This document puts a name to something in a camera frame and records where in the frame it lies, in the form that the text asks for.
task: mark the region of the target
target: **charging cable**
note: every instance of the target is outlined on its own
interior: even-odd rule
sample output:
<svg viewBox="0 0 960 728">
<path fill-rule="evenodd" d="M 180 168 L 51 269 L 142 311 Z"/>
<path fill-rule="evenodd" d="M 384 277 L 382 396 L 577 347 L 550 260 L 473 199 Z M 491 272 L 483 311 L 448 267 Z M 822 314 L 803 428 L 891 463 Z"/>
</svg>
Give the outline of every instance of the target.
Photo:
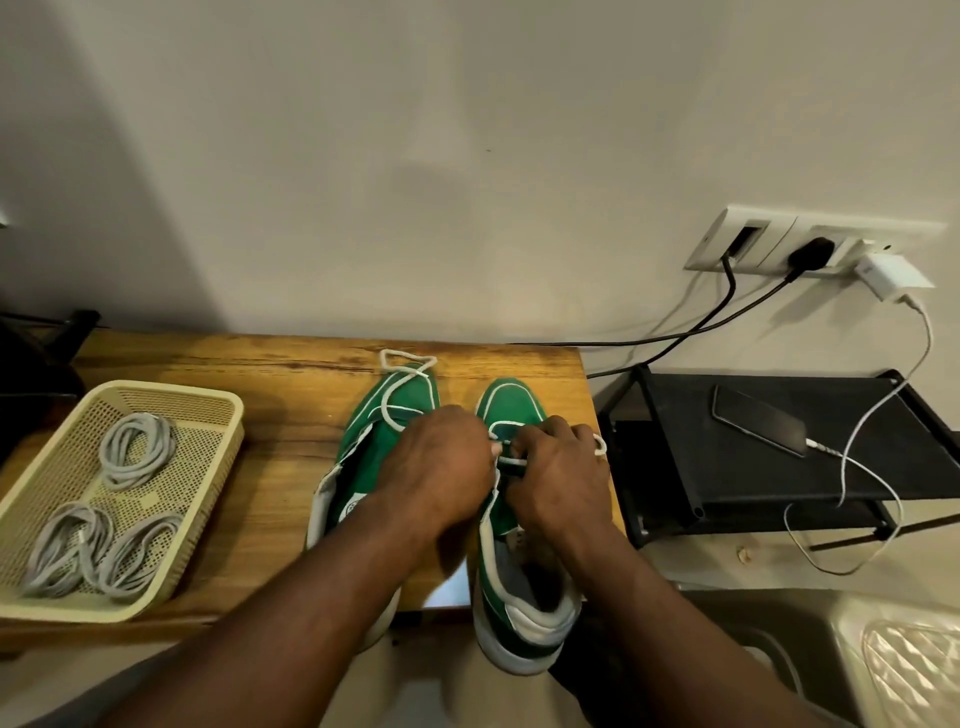
<svg viewBox="0 0 960 728">
<path fill-rule="evenodd" d="M 865 282 L 867 282 L 868 285 L 870 285 L 871 289 L 876 292 L 876 289 L 871 285 L 871 283 L 868 280 L 866 280 Z M 818 571 L 822 571 L 823 573 L 832 574 L 834 576 L 850 576 L 851 574 L 854 574 L 860 571 L 863 567 L 865 567 L 871 561 L 876 559 L 877 556 L 883 553 L 886 547 L 888 547 L 894 541 L 894 539 L 896 539 L 899 536 L 900 529 L 903 526 L 903 519 L 904 519 L 903 501 L 900 500 L 900 496 L 897 494 L 897 491 L 895 491 L 893 487 L 891 487 L 891 485 L 882 477 L 874 473 L 872 470 L 867 468 L 862 463 L 857 462 L 856 460 L 850 457 L 850 450 L 853 447 L 853 441 L 856 439 L 856 436 L 859 434 L 860 429 L 862 429 L 863 425 L 867 422 L 867 420 L 870 419 L 870 417 L 880 407 L 882 407 L 884 404 L 886 404 L 888 401 L 890 401 L 900 393 L 900 390 L 902 390 L 903 387 L 907 385 L 907 383 L 910 381 L 910 377 L 916 374 L 917 370 L 920 369 L 921 366 L 923 366 L 926 359 L 930 356 L 930 352 L 933 350 L 933 323 L 930 321 L 930 315 L 926 312 L 926 309 L 924 308 L 923 304 L 920 303 L 920 301 L 915 299 L 909 293 L 902 294 L 898 298 L 898 301 L 906 303 L 908 306 L 910 306 L 910 308 L 912 308 L 917 313 L 919 313 L 921 317 L 924 319 L 924 328 L 926 329 L 926 348 L 924 349 L 924 354 L 920 357 L 917 363 L 914 364 L 913 368 L 909 372 L 907 372 L 906 376 L 903 378 L 903 381 L 900 384 L 898 384 L 896 387 L 890 390 L 890 392 L 887 393 L 883 398 L 881 398 L 880 401 L 878 401 L 874 406 L 872 406 L 870 409 L 864 412 L 863 416 L 857 421 L 856 425 L 853 426 L 853 431 L 850 433 L 850 437 L 847 438 L 847 444 L 844 446 L 842 452 L 835 450 L 833 448 L 828 448 L 826 445 L 822 445 L 821 443 L 818 443 L 815 440 L 806 441 L 806 444 L 808 447 L 817 449 L 820 452 L 824 452 L 828 455 L 832 455 L 833 457 L 840 458 L 840 500 L 837 503 L 838 508 L 847 501 L 847 465 L 848 463 L 853 463 L 857 468 L 859 468 L 861 471 L 863 471 L 864 473 L 872 477 L 874 480 L 876 480 L 876 482 L 878 482 L 880 485 L 882 485 L 884 488 L 886 488 L 890 492 L 890 495 L 893 496 L 894 501 L 897 503 L 897 525 L 896 527 L 894 527 L 893 533 L 891 533 L 890 536 L 880 545 L 880 548 L 878 548 L 870 556 L 868 556 L 866 559 L 861 561 L 852 569 L 847 569 L 843 571 L 825 569 L 824 567 L 820 566 L 813 560 L 813 557 L 803 546 L 801 546 L 800 542 L 797 540 L 797 537 L 794 535 L 794 532 L 790 529 L 790 523 L 787 520 L 787 516 L 790 513 L 790 508 L 791 506 L 793 506 L 793 503 L 790 503 L 785 509 L 783 509 L 783 526 L 786 528 L 787 534 L 789 534 L 791 540 L 796 545 L 796 547 L 801 551 L 801 553 L 804 555 L 806 560 L 810 563 L 810 565 L 814 569 Z"/>
</svg>

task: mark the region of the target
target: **shoelace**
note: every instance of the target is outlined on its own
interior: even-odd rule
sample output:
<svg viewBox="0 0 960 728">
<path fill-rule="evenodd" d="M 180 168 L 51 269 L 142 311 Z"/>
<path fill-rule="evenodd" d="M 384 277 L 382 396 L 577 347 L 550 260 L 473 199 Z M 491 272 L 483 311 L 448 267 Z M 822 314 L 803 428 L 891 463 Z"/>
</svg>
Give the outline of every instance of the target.
<svg viewBox="0 0 960 728">
<path fill-rule="evenodd" d="M 528 424 L 529 423 L 517 423 L 517 422 L 514 422 L 513 420 L 497 420 L 495 423 L 492 423 L 490 427 L 487 428 L 487 434 L 490 436 L 491 440 L 494 440 L 500 443 L 501 445 L 503 445 L 503 449 L 504 451 L 506 451 L 506 449 L 510 446 L 511 441 L 501 440 L 493 433 L 493 429 L 498 425 L 516 425 L 518 427 L 524 427 Z M 593 454 L 596 455 L 597 457 L 600 457 L 601 455 L 606 455 L 607 443 L 604 442 L 604 439 L 600 437 L 600 435 L 598 435 L 596 432 L 593 432 L 592 434 L 593 434 L 593 439 L 596 440 L 596 443 L 597 443 L 597 449 L 593 451 Z M 518 465 L 521 468 L 527 467 L 527 461 L 525 458 L 522 458 L 522 457 L 509 457 L 507 455 L 500 455 L 497 458 L 497 460 L 503 463 L 504 465 Z"/>
<path fill-rule="evenodd" d="M 387 361 L 387 356 L 403 356 L 404 358 L 410 359 L 411 361 L 418 361 L 420 365 L 415 369 L 407 366 L 406 364 L 392 365 Z M 399 422 L 394 420 L 390 416 L 390 408 L 394 409 L 407 409 L 412 412 L 420 412 L 418 409 L 415 410 L 412 407 L 403 407 L 399 404 L 390 404 L 390 396 L 408 381 L 411 381 L 415 376 L 422 376 L 426 379 L 426 388 L 430 393 L 430 404 L 432 409 L 437 408 L 437 403 L 433 399 L 433 387 L 430 386 L 430 377 L 425 373 L 426 370 L 434 366 L 437 363 L 436 356 L 417 356 L 414 353 L 401 352 L 397 349 L 381 349 L 380 350 L 380 369 L 384 372 L 406 372 L 407 376 L 402 376 L 400 379 L 391 384 L 387 389 L 384 390 L 383 395 L 380 397 L 380 414 L 383 416 L 383 421 L 387 423 L 390 427 L 395 429 L 397 432 L 402 432 L 406 429 L 406 425 L 401 425 Z"/>
<path fill-rule="evenodd" d="M 74 531 L 80 528 L 73 544 Z M 82 581 L 97 588 L 97 564 L 113 539 L 113 521 L 99 508 L 64 503 L 43 526 L 20 581 L 25 596 L 70 594 Z"/>
<path fill-rule="evenodd" d="M 144 592 L 160 566 L 157 562 L 151 567 L 143 567 L 150 543 L 164 531 L 175 536 L 181 523 L 183 516 L 175 511 L 159 513 L 137 522 L 113 543 L 98 566 L 97 589 L 111 599 L 119 600 L 133 599 Z M 121 570 L 120 565 L 131 554 L 134 556 L 130 564 Z"/>
<path fill-rule="evenodd" d="M 20 590 L 25 596 L 57 598 L 84 581 L 112 599 L 133 599 L 150 586 L 159 566 L 143 568 L 150 543 L 164 531 L 176 534 L 182 522 L 179 513 L 160 513 L 113 541 L 115 528 L 107 513 L 86 503 L 64 503 L 36 538 Z M 120 570 L 131 553 L 130 563 Z"/>
<path fill-rule="evenodd" d="M 138 462 L 125 465 L 127 451 L 139 432 L 147 438 L 146 450 Z M 121 418 L 100 441 L 104 485 L 112 491 L 123 491 L 146 483 L 173 457 L 176 446 L 166 419 L 149 412 L 133 412 Z"/>
</svg>

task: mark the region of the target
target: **plastic basket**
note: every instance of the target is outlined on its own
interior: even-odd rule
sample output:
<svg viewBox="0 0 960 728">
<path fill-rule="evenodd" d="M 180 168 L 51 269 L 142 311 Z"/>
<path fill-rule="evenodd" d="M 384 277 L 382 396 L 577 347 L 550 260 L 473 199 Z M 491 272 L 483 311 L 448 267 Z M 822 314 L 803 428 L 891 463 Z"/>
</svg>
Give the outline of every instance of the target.
<svg viewBox="0 0 960 728">
<path fill-rule="evenodd" d="M 107 430 L 132 412 L 168 419 L 177 447 L 150 481 L 110 491 L 101 483 L 97 450 Z M 117 622 L 169 598 L 240 449 L 242 416 L 239 397 L 213 389 L 118 379 L 88 392 L 0 501 L 0 618 Z M 132 443 L 131 458 L 142 455 L 141 440 Z M 162 511 L 183 515 L 175 536 L 161 534 L 151 544 L 146 563 L 159 567 L 136 601 L 114 601 L 85 584 L 57 599 L 20 594 L 40 529 L 69 500 L 102 508 L 118 534 Z"/>
</svg>

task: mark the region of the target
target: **white midsole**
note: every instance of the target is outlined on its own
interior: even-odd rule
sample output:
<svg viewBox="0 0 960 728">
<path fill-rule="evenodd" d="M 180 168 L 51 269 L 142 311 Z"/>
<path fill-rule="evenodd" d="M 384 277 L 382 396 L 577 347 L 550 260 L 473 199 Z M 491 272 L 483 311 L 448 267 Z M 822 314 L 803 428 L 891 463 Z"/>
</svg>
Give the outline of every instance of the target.
<svg viewBox="0 0 960 728">
<path fill-rule="evenodd" d="M 480 649 L 494 665 L 504 672 L 510 672 L 513 675 L 537 675 L 548 669 L 557 662 L 560 656 L 561 644 L 557 651 L 545 657 L 527 659 L 517 657 L 513 652 L 500 644 L 493 633 L 490 621 L 487 619 L 487 612 L 483 606 L 483 589 L 480 587 L 480 575 L 477 574 L 476 581 L 473 584 L 473 631 L 477 636 L 477 643 Z"/>
</svg>

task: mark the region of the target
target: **wall socket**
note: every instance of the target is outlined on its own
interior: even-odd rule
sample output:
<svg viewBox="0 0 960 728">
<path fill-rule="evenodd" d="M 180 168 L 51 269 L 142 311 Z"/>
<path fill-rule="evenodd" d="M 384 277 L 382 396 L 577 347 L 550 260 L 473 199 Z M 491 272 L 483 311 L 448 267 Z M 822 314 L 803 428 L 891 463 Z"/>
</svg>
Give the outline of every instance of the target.
<svg viewBox="0 0 960 728">
<path fill-rule="evenodd" d="M 713 222 L 684 266 L 687 270 L 722 270 L 720 258 L 730 251 L 737 273 L 780 276 L 786 259 L 815 237 L 826 237 L 836 250 L 827 267 L 806 274 L 821 278 L 851 277 L 867 253 L 907 254 L 947 229 L 944 223 L 893 220 L 817 212 L 784 212 L 730 205 Z"/>
</svg>

